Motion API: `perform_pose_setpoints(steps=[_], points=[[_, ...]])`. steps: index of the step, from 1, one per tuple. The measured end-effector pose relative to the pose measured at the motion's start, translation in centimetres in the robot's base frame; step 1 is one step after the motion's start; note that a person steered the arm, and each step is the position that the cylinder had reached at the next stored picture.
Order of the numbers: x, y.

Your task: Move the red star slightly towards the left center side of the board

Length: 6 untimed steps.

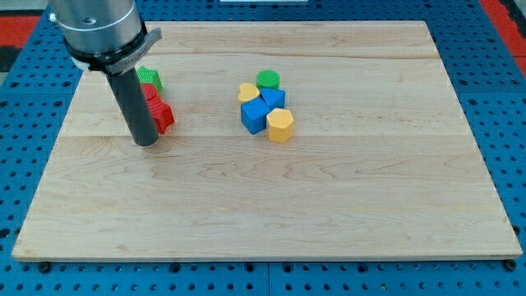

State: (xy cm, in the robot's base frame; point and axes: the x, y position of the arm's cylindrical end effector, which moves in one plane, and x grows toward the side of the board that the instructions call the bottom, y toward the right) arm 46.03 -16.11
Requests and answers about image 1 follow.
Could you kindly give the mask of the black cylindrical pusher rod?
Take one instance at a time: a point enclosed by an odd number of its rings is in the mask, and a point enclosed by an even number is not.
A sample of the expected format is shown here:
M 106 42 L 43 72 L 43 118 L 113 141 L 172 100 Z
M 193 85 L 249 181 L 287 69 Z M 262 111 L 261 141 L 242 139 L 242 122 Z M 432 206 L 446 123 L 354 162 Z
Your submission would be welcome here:
M 134 142 L 138 146 L 153 145 L 159 134 L 136 69 L 106 77 Z

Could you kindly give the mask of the black clamp ring flange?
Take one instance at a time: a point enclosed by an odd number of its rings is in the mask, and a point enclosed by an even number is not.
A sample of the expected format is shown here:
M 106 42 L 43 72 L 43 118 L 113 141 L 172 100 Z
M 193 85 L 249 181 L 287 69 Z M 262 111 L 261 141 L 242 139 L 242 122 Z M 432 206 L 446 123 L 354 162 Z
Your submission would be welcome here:
M 83 71 L 121 74 L 131 70 L 162 39 L 139 19 L 80 19 L 64 24 L 67 50 Z

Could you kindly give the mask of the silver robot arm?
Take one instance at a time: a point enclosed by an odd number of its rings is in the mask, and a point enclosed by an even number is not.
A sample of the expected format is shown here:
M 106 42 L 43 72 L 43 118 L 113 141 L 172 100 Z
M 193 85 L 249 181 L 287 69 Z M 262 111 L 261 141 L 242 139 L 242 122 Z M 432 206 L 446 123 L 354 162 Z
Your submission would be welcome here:
M 49 20 L 63 34 L 77 67 L 102 72 L 134 142 L 151 146 L 159 133 L 143 93 L 136 64 L 162 39 L 149 30 L 134 0 L 49 0 Z

